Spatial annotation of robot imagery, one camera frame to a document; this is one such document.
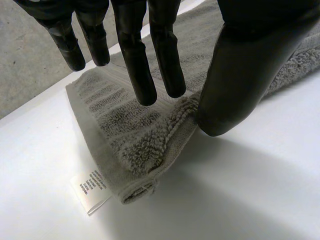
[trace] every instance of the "care label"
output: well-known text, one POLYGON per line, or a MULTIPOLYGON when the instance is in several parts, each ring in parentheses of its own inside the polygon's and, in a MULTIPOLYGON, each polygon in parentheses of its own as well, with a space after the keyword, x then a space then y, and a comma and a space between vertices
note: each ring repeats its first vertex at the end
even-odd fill
POLYGON ((98 170, 81 173, 74 176, 70 182, 88 215, 112 196, 98 170))

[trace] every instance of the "black robotic finger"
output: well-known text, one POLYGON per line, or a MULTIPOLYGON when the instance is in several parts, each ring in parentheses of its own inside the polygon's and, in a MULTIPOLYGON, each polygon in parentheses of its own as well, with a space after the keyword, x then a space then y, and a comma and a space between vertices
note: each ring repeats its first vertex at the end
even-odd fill
POLYGON ((47 29, 69 68, 73 71, 84 69, 86 61, 71 26, 71 15, 60 20, 36 20, 47 29))
POLYGON ((170 97, 181 97, 186 84, 173 32, 180 0, 148 0, 148 5, 151 38, 165 89, 170 97))
POLYGON ((14 1, 45 27, 73 71, 85 68, 86 62, 71 26, 74 11, 71 0, 14 1))
POLYGON ((107 0, 77 0, 75 5, 76 17, 97 66, 105 66, 110 62, 107 34, 103 24, 108 7, 107 0))
POLYGON ((137 100, 144 106, 157 100, 156 87, 151 77, 146 47, 141 40, 147 1, 111 1, 119 45, 137 100))

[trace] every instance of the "white surface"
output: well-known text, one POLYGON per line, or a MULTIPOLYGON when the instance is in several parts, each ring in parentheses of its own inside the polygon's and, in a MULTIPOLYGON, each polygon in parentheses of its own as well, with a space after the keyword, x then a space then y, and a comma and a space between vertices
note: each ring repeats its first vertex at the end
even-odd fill
POLYGON ((69 181, 95 164, 65 91, 82 72, 0 120, 0 239, 320 239, 320 73, 221 137, 197 130, 153 196, 88 216, 69 181))

